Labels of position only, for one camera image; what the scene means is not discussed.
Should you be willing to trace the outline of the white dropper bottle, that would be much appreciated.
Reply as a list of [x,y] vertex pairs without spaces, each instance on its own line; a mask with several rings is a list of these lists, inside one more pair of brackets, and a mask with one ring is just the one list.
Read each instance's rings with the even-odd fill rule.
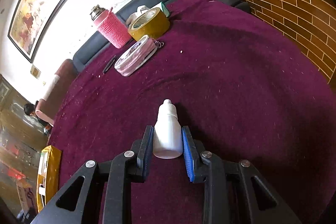
[[169,99],[164,100],[158,109],[153,154],[160,159],[175,159],[183,154],[182,130],[177,109]]

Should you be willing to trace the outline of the gold storage box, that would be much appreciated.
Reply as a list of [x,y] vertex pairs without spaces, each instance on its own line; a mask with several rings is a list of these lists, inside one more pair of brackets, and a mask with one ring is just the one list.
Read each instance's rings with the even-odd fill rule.
[[61,157],[62,152],[52,145],[41,151],[36,193],[38,213],[58,191]]

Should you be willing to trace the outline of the maroon table cloth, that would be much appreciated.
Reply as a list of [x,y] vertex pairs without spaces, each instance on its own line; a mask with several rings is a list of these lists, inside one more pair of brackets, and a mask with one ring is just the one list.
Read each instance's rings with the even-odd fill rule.
[[164,46],[129,77],[104,71],[109,46],[72,83],[50,142],[64,184],[112,160],[169,99],[192,136],[224,160],[249,160],[302,223],[335,223],[335,94],[278,30],[216,0],[177,0]]

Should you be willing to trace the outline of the small black clip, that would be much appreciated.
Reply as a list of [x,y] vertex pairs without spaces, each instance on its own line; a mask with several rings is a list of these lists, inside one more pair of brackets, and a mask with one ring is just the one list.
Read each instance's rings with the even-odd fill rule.
[[109,62],[107,63],[107,65],[105,66],[104,70],[102,71],[103,74],[106,74],[108,72],[109,69],[111,69],[111,67],[114,65],[114,63],[116,62],[117,56],[114,55]]

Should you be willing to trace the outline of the seated person in black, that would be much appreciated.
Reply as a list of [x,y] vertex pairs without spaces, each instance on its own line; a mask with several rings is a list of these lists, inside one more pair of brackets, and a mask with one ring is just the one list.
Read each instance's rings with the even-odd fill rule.
[[32,116],[32,117],[37,118],[38,122],[44,127],[44,129],[43,129],[44,134],[48,135],[52,130],[52,125],[50,125],[48,122],[42,120],[41,118],[39,118],[37,116],[35,110],[36,110],[38,102],[39,101],[36,101],[34,104],[32,104],[32,103],[25,104],[24,107],[23,107],[23,110],[24,110],[24,112],[27,116]]

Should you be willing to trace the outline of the pink clear zip pouch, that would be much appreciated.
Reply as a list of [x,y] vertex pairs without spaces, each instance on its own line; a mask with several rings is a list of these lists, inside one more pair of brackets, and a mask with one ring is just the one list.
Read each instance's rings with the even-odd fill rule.
[[157,41],[148,35],[144,35],[120,56],[115,62],[114,68],[123,77],[128,77],[143,66],[157,49]]

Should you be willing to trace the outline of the pink knit-sleeved bottle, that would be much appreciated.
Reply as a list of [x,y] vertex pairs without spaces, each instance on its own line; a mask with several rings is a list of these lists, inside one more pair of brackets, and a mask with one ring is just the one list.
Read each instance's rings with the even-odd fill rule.
[[108,10],[96,5],[92,8],[90,16],[98,32],[114,47],[120,49],[131,40],[126,26],[113,13],[113,8]]

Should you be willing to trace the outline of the yellow tape roll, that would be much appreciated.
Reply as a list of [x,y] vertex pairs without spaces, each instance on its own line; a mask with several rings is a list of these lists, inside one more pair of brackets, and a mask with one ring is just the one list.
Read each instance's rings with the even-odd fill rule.
[[139,41],[144,35],[158,39],[170,28],[170,21],[160,8],[152,8],[139,16],[128,28],[128,33]]

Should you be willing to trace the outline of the white cloth gloves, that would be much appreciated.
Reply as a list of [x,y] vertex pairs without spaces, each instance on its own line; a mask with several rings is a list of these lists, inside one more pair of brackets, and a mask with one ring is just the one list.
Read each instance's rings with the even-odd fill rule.
[[137,18],[139,18],[142,14],[147,12],[147,10],[149,9],[150,8],[148,8],[146,5],[138,6],[137,11],[129,15],[125,24],[127,26],[131,25]]

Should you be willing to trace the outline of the black leather sofa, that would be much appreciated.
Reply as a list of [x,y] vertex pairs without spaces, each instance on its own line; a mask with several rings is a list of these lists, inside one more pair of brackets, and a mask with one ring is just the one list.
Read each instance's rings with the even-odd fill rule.
[[[152,8],[159,3],[164,3],[166,6],[176,0],[131,0],[128,4],[122,7],[116,16],[118,20],[125,23],[131,14],[138,12],[141,6]],[[218,0],[226,5],[237,8],[239,10],[251,13],[251,8],[244,0]],[[85,67],[91,63],[98,55],[110,45],[110,42],[100,32],[96,31],[81,48],[74,54],[73,63],[77,72],[82,72]]]

